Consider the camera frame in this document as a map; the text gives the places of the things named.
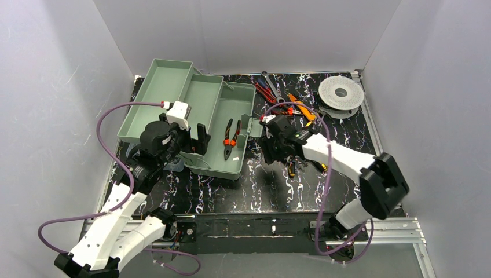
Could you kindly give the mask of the black orange pliers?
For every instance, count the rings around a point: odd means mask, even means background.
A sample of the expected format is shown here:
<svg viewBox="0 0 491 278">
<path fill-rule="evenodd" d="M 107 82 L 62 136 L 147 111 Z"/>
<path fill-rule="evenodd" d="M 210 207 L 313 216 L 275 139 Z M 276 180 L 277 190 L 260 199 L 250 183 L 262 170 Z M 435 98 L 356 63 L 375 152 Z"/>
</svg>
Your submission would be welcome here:
<svg viewBox="0 0 491 278">
<path fill-rule="evenodd" d="M 231 137 L 230 136 L 230 130 L 232 128 L 232 123 L 233 123 L 233 119 L 230 118 L 228 121 L 228 124 L 226 126 L 226 130 L 225 130 L 225 138 L 223 141 L 223 144 L 224 144 L 224 155 L 223 156 L 224 156 L 225 160 L 229 159 L 230 154 L 232 153 L 232 149 L 236 146 L 237 138 L 240 134 L 241 126 L 242 126 L 241 120 L 238 120 L 237 125 L 236 125 L 236 130 L 233 133 L 233 137 Z"/>
</svg>

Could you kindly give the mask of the black long nose pliers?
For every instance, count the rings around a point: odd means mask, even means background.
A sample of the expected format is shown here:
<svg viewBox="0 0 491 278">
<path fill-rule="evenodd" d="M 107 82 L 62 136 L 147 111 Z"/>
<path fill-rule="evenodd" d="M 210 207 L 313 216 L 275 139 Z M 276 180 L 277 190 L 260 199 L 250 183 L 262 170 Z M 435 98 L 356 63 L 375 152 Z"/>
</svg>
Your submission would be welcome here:
<svg viewBox="0 0 491 278">
<path fill-rule="evenodd" d="M 303 170 L 308 163 L 299 156 L 290 155 L 286 158 L 286 167 L 289 178 L 294 178 L 298 170 Z"/>
</svg>

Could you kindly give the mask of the grey green tool box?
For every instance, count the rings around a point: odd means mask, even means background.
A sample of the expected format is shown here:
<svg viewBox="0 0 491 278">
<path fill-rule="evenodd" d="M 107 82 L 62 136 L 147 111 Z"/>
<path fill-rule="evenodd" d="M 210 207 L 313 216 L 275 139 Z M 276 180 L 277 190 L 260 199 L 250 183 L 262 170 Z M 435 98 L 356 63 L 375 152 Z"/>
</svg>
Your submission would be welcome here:
<svg viewBox="0 0 491 278">
<path fill-rule="evenodd" d="M 182 101 L 190 107 L 188 123 L 192 137 L 197 137 L 198 123 L 205 125 L 211 141 L 205 155 L 185 154 L 181 157 L 192 173 L 237 180 L 242 170 L 248 138 L 259 137 L 262 127 L 253 117 L 256 88 L 252 84 L 226 82 L 223 77 L 203 75 L 190 61 L 154 59 L 135 95 L 138 103 L 130 107 L 119 131 L 121 141 L 138 144 L 145 126 L 158 119 L 162 109 L 143 106 L 143 102 Z M 233 119 L 230 136 L 241 120 L 237 144 L 228 160 L 224 159 L 225 130 Z"/>
</svg>

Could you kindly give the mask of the black yellow screwdriver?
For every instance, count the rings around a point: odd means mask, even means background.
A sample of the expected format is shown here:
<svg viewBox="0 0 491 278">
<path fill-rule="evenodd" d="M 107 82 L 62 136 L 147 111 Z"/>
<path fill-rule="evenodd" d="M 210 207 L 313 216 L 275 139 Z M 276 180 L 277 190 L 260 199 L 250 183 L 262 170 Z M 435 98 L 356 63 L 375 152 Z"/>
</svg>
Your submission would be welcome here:
<svg viewBox="0 0 491 278">
<path fill-rule="evenodd" d="M 323 163 L 312 161 L 311 164 L 321 173 L 324 173 L 328 170 L 328 167 Z"/>
</svg>

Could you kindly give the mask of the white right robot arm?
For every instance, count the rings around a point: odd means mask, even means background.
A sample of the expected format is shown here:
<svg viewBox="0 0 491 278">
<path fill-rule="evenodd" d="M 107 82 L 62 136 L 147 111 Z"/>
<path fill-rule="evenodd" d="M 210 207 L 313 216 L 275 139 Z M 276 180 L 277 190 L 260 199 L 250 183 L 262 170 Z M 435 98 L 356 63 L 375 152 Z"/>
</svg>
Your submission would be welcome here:
<svg viewBox="0 0 491 278">
<path fill-rule="evenodd" d="M 395 159 L 362 153 L 330 141 L 312 127 L 297 129 L 284 115 L 262 119 L 259 144 L 267 164 L 290 156 L 325 164 L 351 179 L 360 188 L 358 198 L 330 217 L 327 228 L 342 235 L 371 219 L 385 219 L 409 193 Z"/>
</svg>

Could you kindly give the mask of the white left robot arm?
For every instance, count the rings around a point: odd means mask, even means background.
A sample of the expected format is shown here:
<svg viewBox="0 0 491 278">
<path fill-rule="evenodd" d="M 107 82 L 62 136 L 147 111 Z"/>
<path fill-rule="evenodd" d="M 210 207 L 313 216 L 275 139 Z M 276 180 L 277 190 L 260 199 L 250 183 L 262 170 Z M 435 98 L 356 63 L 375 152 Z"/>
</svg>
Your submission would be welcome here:
<svg viewBox="0 0 491 278">
<path fill-rule="evenodd" d="M 118 277 L 124 266 L 176 225 L 169 210 L 156 208 L 146 214 L 138 227 L 120 234 L 133 212 L 149 195 L 163 175 L 163 169 L 181 152 L 204 155 L 211 136 L 204 124 L 197 124 L 197 138 L 190 130 L 165 118 L 146 125 L 140 144 L 117 168 L 115 185 L 104 204 L 106 213 L 96 217 L 80 242 L 59 253 L 54 265 L 69 277 Z"/>
</svg>

